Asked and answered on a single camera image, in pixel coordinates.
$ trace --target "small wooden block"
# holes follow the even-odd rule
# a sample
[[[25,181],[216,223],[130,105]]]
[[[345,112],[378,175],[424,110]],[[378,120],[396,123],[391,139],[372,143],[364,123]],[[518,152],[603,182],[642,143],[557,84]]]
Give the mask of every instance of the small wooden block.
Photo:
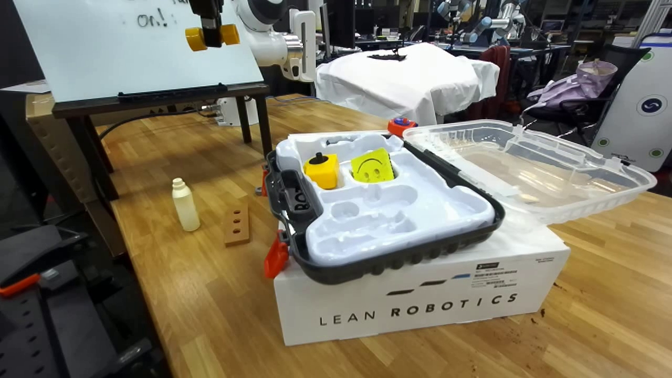
[[[238,203],[226,207],[226,228],[224,243],[251,242],[251,210],[249,203]]]

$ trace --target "red part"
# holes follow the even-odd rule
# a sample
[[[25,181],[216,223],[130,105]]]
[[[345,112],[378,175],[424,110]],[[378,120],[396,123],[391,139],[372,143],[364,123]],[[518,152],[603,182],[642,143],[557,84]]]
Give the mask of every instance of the red part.
[[[386,131],[388,131],[391,134],[397,134],[400,139],[403,139],[403,131],[405,131],[405,128],[415,128],[415,126],[419,126],[415,122],[397,123],[396,120],[391,120],[391,122],[386,123]]]
[[[280,238],[276,238],[265,260],[267,279],[276,279],[288,267],[288,260],[291,260],[288,245]]]
[[[259,196],[262,196],[262,198],[270,198],[267,177],[270,177],[270,169],[265,169],[265,170],[261,173],[261,186],[259,186]]]
[[[28,278],[11,284],[11,286],[0,288],[0,299],[13,299],[13,296],[39,286],[39,284],[40,284],[40,275],[39,273],[28,275]]]

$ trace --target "wooden table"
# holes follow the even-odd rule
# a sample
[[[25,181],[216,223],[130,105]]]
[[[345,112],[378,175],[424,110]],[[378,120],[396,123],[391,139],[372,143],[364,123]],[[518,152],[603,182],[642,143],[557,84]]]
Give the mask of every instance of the wooden table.
[[[385,128],[307,96],[270,100],[274,141],[291,132]],[[552,227],[571,259],[544,310],[361,341],[284,347],[262,259],[276,219],[261,144],[198,116],[141,120],[105,139],[130,260],[174,377],[672,377],[672,200]],[[174,220],[170,178],[193,186],[202,228]],[[226,247],[223,212],[246,200],[253,242]]]

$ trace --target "white plastic tray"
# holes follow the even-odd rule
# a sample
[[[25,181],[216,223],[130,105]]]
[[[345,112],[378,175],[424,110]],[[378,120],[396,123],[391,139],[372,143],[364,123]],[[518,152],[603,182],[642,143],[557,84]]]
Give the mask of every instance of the white plastic tray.
[[[495,120],[409,128],[403,139],[547,225],[604,212],[655,185],[653,175],[618,158]]]
[[[385,147],[397,178],[360,182],[351,159]],[[402,139],[382,134],[292,134],[278,144],[280,170],[302,173],[302,163],[319,154],[338,154],[338,190],[322,190],[312,181],[322,217],[307,228],[307,249],[322,267],[349,265],[402,247],[422,245],[442,238],[492,225],[495,212],[469,186],[445,181],[403,149]]]

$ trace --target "black plastic tray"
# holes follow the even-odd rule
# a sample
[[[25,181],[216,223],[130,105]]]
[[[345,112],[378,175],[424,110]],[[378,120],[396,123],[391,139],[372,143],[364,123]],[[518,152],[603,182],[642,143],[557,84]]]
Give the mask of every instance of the black plastic tray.
[[[420,262],[424,259],[438,259],[450,253],[455,253],[465,245],[476,243],[487,240],[505,220],[505,206],[495,201],[489,194],[482,192],[472,182],[460,177],[460,169],[448,163],[445,159],[438,158],[432,152],[419,152],[415,147],[403,143],[403,147],[413,154],[419,159],[429,163],[432,170],[442,175],[448,186],[469,186],[476,192],[484,200],[487,200],[495,212],[489,225],[444,238],[424,245],[402,247],[385,256],[364,259],[349,265],[338,267],[319,267],[312,260],[307,247],[307,228],[309,225],[322,214],[322,203],[318,201],[312,182],[301,173],[294,170],[280,170],[276,163],[276,152],[267,158],[267,192],[270,203],[276,214],[286,227],[286,242],[291,247],[291,256],[301,265],[301,268],[319,284],[345,284],[360,279],[365,273],[380,275],[385,268],[402,268],[407,262]]]

